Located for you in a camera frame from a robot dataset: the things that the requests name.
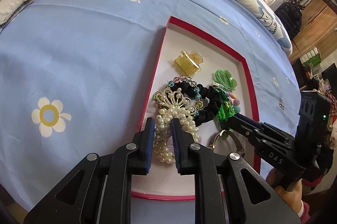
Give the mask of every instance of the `black scrunchie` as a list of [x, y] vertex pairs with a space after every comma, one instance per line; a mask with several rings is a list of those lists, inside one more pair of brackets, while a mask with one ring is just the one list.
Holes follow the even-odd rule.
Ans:
[[[218, 114], [222, 104], [219, 92], [212, 86], [206, 88], [201, 84], [198, 84], [197, 87], [200, 89], [199, 94], [201, 97], [203, 99], [208, 98], [210, 101], [203, 110], [199, 110], [199, 115], [194, 117], [196, 127], [200, 126], [202, 123], [213, 120], [214, 117]], [[178, 88], [181, 88], [181, 93], [188, 95], [190, 98], [195, 97], [195, 87], [192, 87], [189, 83], [185, 81], [181, 83], [175, 83], [174, 86], [171, 87], [171, 90], [176, 91]]]

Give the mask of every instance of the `pink sleeve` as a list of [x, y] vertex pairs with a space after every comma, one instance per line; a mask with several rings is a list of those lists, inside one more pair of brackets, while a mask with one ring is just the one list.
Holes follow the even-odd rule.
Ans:
[[310, 215], [309, 215], [309, 208], [310, 208], [309, 204], [303, 202], [303, 206], [304, 206], [304, 211], [303, 211], [302, 216], [300, 217], [301, 224], [306, 223], [309, 220], [309, 218], [310, 218]]

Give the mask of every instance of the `wooden cabinet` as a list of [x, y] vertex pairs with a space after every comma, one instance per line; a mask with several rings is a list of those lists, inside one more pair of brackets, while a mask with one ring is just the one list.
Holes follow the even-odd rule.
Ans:
[[337, 49], [337, 15], [323, 1], [313, 0], [302, 11], [302, 26], [300, 32], [292, 41], [293, 53], [289, 61], [293, 63], [297, 58], [317, 47], [321, 59], [326, 58]]

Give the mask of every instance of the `black bag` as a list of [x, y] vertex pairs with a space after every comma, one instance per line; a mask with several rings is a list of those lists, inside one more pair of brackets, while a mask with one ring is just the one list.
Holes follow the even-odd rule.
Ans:
[[276, 11], [275, 14], [279, 17], [287, 30], [290, 39], [295, 38], [299, 33], [302, 24], [301, 10], [305, 6], [301, 6], [299, 3], [302, 0], [291, 0], [290, 2], [283, 3]]

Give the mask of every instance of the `blue bedsheet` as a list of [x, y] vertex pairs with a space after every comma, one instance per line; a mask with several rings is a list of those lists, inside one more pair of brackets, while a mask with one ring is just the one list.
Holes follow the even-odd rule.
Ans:
[[[242, 54], [260, 120], [295, 133], [300, 93], [286, 54], [234, 0], [36, 0], [0, 33], [0, 183], [21, 206], [86, 154], [132, 139], [171, 15]], [[59, 117], [52, 130], [43, 107], [49, 125]]]

